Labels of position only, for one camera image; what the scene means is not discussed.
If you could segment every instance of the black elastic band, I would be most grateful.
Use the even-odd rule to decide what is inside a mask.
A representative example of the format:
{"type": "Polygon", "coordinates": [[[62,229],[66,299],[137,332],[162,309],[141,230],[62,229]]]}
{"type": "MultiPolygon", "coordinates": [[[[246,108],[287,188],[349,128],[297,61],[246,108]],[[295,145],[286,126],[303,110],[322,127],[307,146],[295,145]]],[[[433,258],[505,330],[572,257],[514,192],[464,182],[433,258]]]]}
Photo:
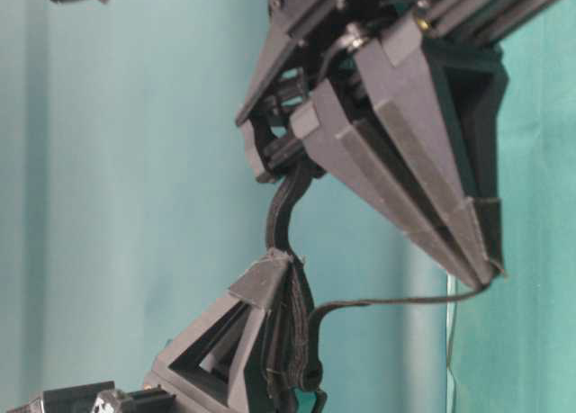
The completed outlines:
{"type": "Polygon", "coordinates": [[[308,316],[308,339],[309,358],[319,357],[320,324],[322,320],[332,311],[344,308],[369,307],[372,305],[438,305],[444,303],[460,302],[485,292],[490,287],[489,284],[471,292],[454,294],[449,296],[423,296],[398,299],[360,299],[356,301],[330,301],[325,302],[314,309],[308,316]]]}

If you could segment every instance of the green curtain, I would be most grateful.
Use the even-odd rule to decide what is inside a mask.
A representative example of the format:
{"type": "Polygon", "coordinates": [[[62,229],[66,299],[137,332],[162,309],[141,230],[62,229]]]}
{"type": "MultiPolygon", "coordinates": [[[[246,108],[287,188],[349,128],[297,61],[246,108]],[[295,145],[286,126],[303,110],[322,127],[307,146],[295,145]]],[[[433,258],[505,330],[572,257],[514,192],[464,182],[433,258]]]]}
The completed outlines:
{"type": "Polygon", "coordinates": [[[499,116],[508,278],[458,305],[457,413],[576,409],[576,0],[507,40],[499,116]]]}
{"type": "MultiPolygon", "coordinates": [[[[114,379],[265,253],[277,185],[233,118],[266,0],[0,4],[0,410],[114,379]]],[[[293,217],[317,302],[446,293],[446,278],[331,177],[293,217]]],[[[330,315],[327,410],[444,412],[446,308],[330,315]]],[[[303,411],[310,400],[303,403],[303,411]]]]}

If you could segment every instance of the bolt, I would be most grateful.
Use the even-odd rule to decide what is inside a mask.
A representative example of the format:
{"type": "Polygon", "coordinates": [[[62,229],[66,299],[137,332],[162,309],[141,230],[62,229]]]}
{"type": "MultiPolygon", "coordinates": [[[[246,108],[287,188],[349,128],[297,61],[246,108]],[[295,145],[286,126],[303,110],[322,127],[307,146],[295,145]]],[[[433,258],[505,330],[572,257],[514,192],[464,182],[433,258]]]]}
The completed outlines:
{"type": "Polygon", "coordinates": [[[270,2],[270,5],[272,6],[272,8],[274,8],[275,10],[281,10],[282,7],[284,6],[284,0],[272,0],[270,2]]]}

